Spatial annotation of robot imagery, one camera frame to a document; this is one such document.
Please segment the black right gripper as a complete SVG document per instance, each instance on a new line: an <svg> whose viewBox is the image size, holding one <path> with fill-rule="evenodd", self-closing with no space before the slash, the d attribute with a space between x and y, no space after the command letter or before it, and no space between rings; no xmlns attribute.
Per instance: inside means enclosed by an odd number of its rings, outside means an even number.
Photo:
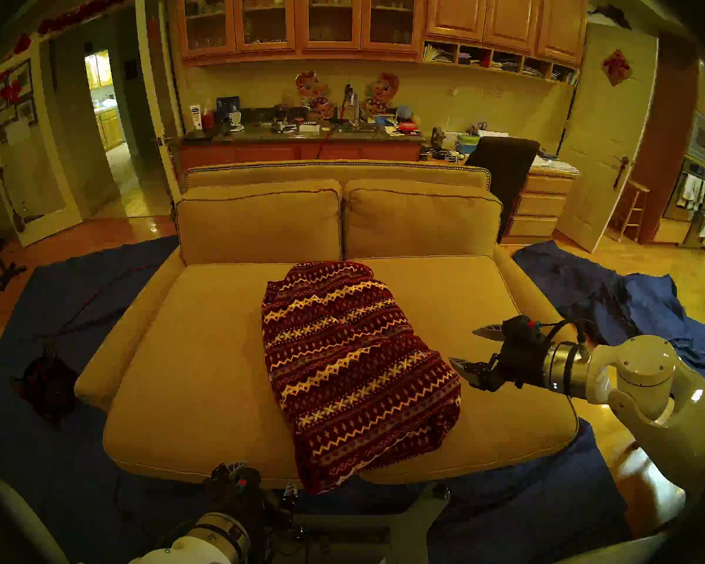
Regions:
<svg viewBox="0 0 705 564"><path fill-rule="evenodd" d="M502 323L485 325L474 329L472 333L491 341L506 340ZM549 349L550 345L543 341L538 344L506 341L488 362L470 362L450 357L449 364L477 390L496 392L506 383L515 384L517 388L527 384L547 389L549 380L546 377L545 359Z"/></svg>

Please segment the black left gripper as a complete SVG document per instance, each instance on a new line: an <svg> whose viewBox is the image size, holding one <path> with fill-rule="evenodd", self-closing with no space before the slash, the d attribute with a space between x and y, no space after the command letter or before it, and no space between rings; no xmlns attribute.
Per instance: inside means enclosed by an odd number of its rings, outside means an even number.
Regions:
<svg viewBox="0 0 705 564"><path fill-rule="evenodd" d="M215 475L233 475L247 467L246 462L218 464ZM299 497L299 480L290 479L283 492L283 502L297 502ZM208 493L210 511L237 521L250 532L252 529L271 529L275 523L276 497L274 493Z"/></svg>

